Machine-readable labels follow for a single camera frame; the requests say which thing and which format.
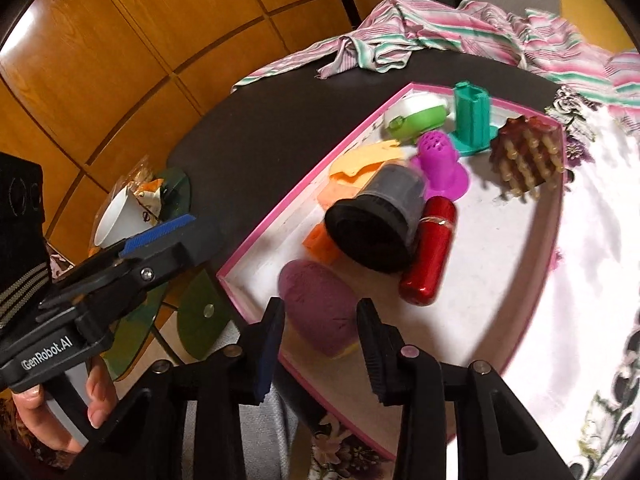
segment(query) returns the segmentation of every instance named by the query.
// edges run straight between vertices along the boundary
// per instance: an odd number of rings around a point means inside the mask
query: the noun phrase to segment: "striped cloth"
[[[568,85],[609,106],[628,133],[640,132],[640,56],[613,55],[585,41],[556,14],[527,10],[521,18],[492,4],[463,1],[457,9],[433,0],[385,0],[357,30],[290,54],[234,85],[288,72],[336,52],[320,79],[359,66],[376,72],[403,68],[414,50],[465,52],[517,66]]]

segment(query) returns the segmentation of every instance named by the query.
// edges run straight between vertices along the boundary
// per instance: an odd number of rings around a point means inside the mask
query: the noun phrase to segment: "red cylinder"
[[[400,279],[400,297],[407,303],[426,306],[433,303],[447,265],[458,212],[443,196],[427,200],[418,225],[418,248],[414,262]]]

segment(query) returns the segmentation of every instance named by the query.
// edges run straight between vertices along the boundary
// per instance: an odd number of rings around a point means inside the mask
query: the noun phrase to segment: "magenta toy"
[[[424,192],[425,200],[443,196],[453,202],[463,196],[469,189],[469,175],[459,163],[460,154],[449,136],[441,130],[433,130],[421,136],[417,146],[418,155],[412,162],[429,182]]]

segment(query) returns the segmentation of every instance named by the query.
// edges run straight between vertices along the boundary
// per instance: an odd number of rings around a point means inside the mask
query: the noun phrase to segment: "finger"
[[[94,428],[100,428],[118,402],[116,388],[111,381],[107,365],[101,357],[92,359],[91,371],[86,382],[86,392],[91,402],[87,410]]]
[[[21,394],[13,394],[15,407],[24,425],[45,446],[58,451],[79,453],[82,447],[49,411],[44,402],[44,389],[34,386]]]

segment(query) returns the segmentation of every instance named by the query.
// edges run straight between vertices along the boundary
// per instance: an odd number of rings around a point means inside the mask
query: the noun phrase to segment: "screw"
[[[160,359],[151,365],[151,370],[155,374],[164,374],[169,371],[172,366],[173,364],[171,361],[168,361],[167,359]]]
[[[213,307],[213,305],[211,303],[207,303],[202,310],[202,314],[204,317],[211,317],[213,316],[214,311],[215,308]]]
[[[491,371],[491,365],[487,361],[476,361],[474,371],[480,375],[487,375]]]
[[[140,278],[146,282],[150,282],[154,278],[154,270],[151,267],[145,267],[140,271]]]
[[[222,353],[227,357],[240,357],[242,355],[242,347],[240,345],[228,345],[222,349]]]
[[[404,357],[408,357],[409,359],[414,359],[414,358],[418,357],[418,355],[420,355],[420,351],[413,345],[404,345],[400,349],[400,353]]]

